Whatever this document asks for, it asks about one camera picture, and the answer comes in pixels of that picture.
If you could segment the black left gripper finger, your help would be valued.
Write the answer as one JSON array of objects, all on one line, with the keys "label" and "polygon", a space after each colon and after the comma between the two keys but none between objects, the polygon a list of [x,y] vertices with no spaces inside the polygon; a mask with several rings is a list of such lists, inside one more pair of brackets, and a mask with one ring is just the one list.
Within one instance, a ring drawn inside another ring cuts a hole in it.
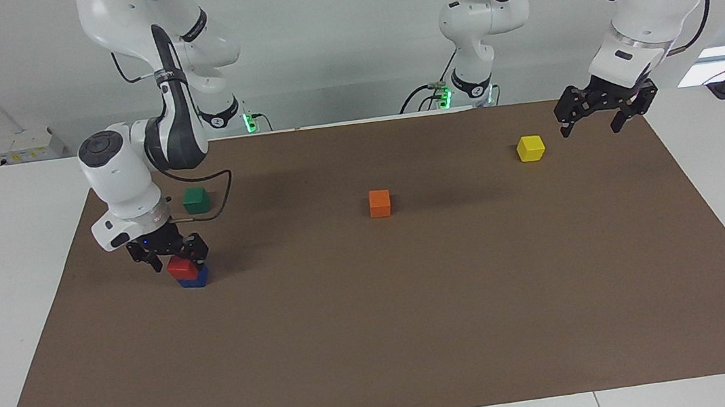
[{"label": "black left gripper finger", "polygon": [[571,135],[575,124],[589,115],[587,95],[576,86],[564,88],[554,107],[556,121],[560,123],[560,132],[564,139]]},{"label": "black left gripper finger", "polygon": [[654,82],[643,83],[633,98],[620,100],[617,104],[618,109],[616,115],[610,124],[610,129],[612,129],[613,133],[619,134],[628,121],[648,112],[657,93],[658,87]]}]

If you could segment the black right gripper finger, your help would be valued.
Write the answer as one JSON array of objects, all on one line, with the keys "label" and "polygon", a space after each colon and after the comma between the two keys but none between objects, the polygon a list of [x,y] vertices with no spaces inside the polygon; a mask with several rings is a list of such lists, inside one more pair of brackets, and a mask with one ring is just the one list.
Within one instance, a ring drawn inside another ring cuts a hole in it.
[{"label": "black right gripper finger", "polygon": [[148,264],[156,273],[161,273],[163,263],[155,251],[147,250],[142,244],[127,246],[127,251],[135,263]]},{"label": "black right gripper finger", "polygon": [[191,233],[182,240],[182,243],[186,260],[192,261],[195,266],[204,266],[209,248],[203,238],[197,233]]}]

